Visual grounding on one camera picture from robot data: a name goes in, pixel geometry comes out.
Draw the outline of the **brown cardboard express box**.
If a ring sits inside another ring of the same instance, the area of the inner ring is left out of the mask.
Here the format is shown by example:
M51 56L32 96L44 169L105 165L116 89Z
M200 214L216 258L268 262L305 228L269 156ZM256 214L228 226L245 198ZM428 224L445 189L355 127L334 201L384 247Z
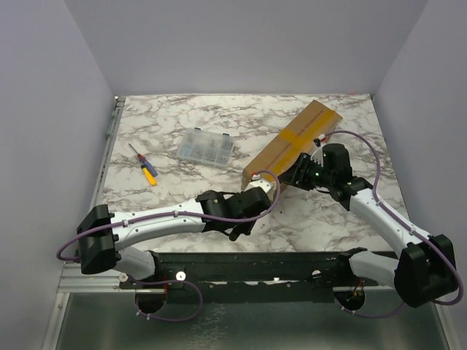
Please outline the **brown cardboard express box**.
M244 168L241 189L246 190L252 175L260 170L269 170L277 176L284 173L302 152L312 152L314 139L333 131L340 122L337 112L312 101Z

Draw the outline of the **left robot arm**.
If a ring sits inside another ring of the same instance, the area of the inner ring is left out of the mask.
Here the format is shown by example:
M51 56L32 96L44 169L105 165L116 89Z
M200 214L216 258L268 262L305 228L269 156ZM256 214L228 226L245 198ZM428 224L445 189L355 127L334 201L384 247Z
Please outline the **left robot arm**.
M150 252L137 243L179 233L215 231L236 240L248 236L255 217L270 209L271 201L260 187L244 192L206 191L194 199L162 209L141 212L109 211L106 204L93 207L77 228L81 272L94 275L112 269L151 288L161 270Z

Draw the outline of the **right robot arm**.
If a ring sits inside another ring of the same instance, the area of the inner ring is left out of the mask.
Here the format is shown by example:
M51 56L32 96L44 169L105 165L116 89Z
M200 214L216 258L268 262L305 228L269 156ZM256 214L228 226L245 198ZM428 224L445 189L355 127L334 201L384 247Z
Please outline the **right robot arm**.
M341 284L368 278L394 288L413 308L460 289L448 237L432 236L378 200L373 186L353 174L343 144L326 144L317 157L300 154L279 180L302 190L324 187L332 199L369 224L395 252L394 258L362 248L345 252L335 267Z

